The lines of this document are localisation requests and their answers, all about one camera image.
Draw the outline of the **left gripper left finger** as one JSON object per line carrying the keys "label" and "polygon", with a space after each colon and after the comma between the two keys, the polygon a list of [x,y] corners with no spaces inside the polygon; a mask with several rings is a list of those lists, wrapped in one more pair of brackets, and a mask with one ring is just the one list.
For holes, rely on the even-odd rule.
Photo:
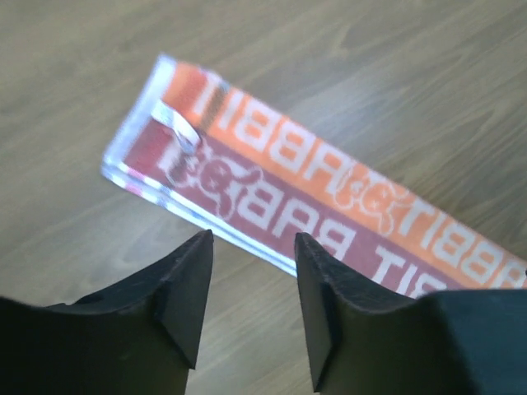
{"label": "left gripper left finger", "polygon": [[73,304],[1,300],[4,394],[182,394],[197,363],[212,276],[203,230]]}

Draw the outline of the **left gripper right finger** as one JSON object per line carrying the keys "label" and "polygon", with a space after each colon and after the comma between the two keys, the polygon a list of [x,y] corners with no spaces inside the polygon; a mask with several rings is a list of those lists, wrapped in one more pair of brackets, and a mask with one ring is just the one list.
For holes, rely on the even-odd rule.
{"label": "left gripper right finger", "polygon": [[295,238],[312,385],[319,394],[523,394],[525,290],[400,295]]}

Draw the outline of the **lettered beige towel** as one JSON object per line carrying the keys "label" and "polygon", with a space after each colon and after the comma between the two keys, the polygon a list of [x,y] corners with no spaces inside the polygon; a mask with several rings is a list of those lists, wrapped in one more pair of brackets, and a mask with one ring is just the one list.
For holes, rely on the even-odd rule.
{"label": "lettered beige towel", "polygon": [[523,260],[217,74],[165,55],[101,170],[290,274],[306,232],[412,298],[526,285]]}

